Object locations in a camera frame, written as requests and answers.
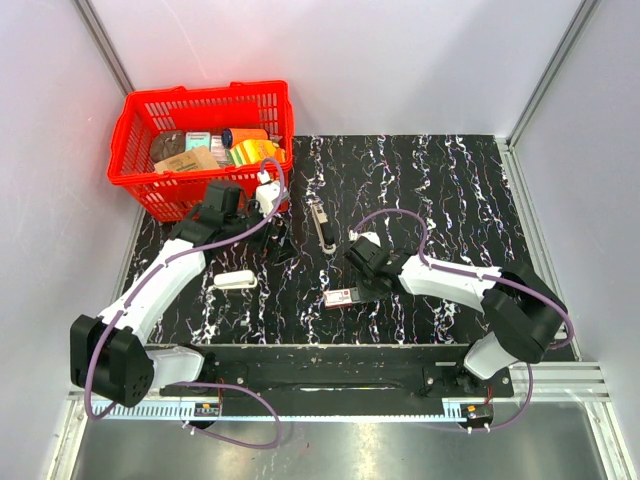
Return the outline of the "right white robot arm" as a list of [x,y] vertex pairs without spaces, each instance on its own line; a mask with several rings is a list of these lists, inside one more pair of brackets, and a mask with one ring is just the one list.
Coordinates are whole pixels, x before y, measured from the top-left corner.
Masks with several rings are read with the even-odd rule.
[[454,375],[468,396],[486,389],[499,370],[537,364],[551,348],[568,309],[532,267],[476,267],[379,245],[374,233],[350,235],[347,261],[367,299],[386,294],[436,297],[480,312],[490,332],[473,342]]

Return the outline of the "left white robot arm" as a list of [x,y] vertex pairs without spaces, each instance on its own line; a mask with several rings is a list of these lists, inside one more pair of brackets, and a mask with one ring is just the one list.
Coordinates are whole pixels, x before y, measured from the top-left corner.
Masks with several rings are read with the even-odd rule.
[[209,266],[217,250],[245,241],[258,249],[276,242],[271,220],[287,200],[279,180],[262,179],[247,198],[239,184],[213,181],[204,199],[170,232],[158,256],[113,304],[97,316],[79,316],[70,328],[72,383],[85,401],[99,395],[134,407],[147,393],[183,384],[195,395],[211,392],[215,369],[194,347],[146,348],[154,326],[181,291]]

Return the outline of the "red white staple box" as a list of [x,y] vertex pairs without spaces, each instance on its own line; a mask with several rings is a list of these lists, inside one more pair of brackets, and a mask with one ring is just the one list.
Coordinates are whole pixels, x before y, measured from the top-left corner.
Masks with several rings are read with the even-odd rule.
[[323,293],[326,309],[343,308],[361,302],[361,295],[357,287],[327,290]]

